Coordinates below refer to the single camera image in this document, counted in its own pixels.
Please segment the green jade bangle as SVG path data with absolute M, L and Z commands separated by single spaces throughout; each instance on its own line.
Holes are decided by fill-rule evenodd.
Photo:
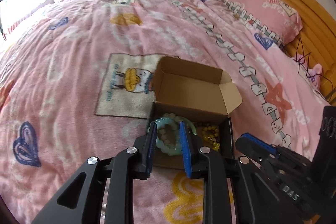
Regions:
M 153 122 L 156 124 L 158 130 L 163 129 L 166 125 L 179 127 L 179 124 L 183 122 L 187 125 L 192 134 L 197 135 L 196 127 L 191 121 L 173 113 L 166 113 L 161 118 L 155 119 Z

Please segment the pink plush toy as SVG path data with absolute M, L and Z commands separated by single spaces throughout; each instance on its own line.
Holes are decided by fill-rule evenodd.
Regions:
M 292 59 L 298 66 L 299 75 L 306 79 L 312 87 L 314 87 L 316 90 L 319 90 L 321 86 L 320 76 L 322 75 L 322 65 L 316 64 L 314 67 L 309 68 L 308 59 L 298 53 L 295 54 Z

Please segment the pink patterned blanket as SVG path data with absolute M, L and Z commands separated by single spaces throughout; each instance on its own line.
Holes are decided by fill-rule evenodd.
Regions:
M 313 157 L 326 101 L 223 0 L 63 0 L 1 56 L 1 196 L 19 223 L 88 157 L 143 134 L 163 56 L 228 72 L 242 97 L 235 137 Z

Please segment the wooden headboard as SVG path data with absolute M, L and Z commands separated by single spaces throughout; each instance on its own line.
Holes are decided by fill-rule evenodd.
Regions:
M 298 11 L 303 23 L 299 35 L 284 51 L 290 57 L 306 55 L 311 67 L 322 65 L 319 90 L 329 104 L 335 105 L 335 20 L 316 0 L 283 1 Z

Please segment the pink pillow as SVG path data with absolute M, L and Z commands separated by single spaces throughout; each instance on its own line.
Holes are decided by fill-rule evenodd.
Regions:
M 251 26 L 260 43 L 268 46 L 276 44 L 283 47 L 292 42 L 303 29 L 297 10 L 283 0 L 218 0 L 242 20 Z

